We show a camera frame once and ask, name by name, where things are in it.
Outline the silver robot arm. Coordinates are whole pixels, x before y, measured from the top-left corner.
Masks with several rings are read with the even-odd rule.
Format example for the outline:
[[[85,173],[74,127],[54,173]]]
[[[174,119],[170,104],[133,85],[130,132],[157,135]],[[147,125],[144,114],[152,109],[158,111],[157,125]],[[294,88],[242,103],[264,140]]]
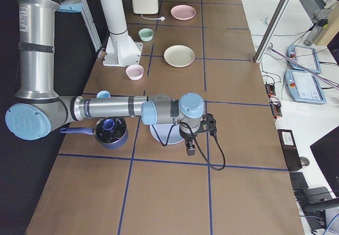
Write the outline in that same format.
[[[116,149],[128,138],[126,118],[145,125],[178,126],[188,155],[198,149],[196,136],[207,121],[203,99],[195,93],[179,100],[167,95],[84,98],[59,96],[53,88],[55,12],[79,12],[82,0],[17,0],[19,4],[21,86],[17,103],[5,114],[7,128],[18,138],[36,140],[62,133],[93,135]]]

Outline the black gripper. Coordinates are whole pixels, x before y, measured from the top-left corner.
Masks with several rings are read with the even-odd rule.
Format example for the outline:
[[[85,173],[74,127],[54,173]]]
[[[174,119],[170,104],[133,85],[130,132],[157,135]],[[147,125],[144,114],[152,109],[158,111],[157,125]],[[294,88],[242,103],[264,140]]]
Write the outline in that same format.
[[[183,139],[186,141],[186,153],[188,156],[195,155],[195,145],[193,144],[193,134],[197,134],[199,126],[198,125],[189,125],[189,124],[180,124],[179,132]]]

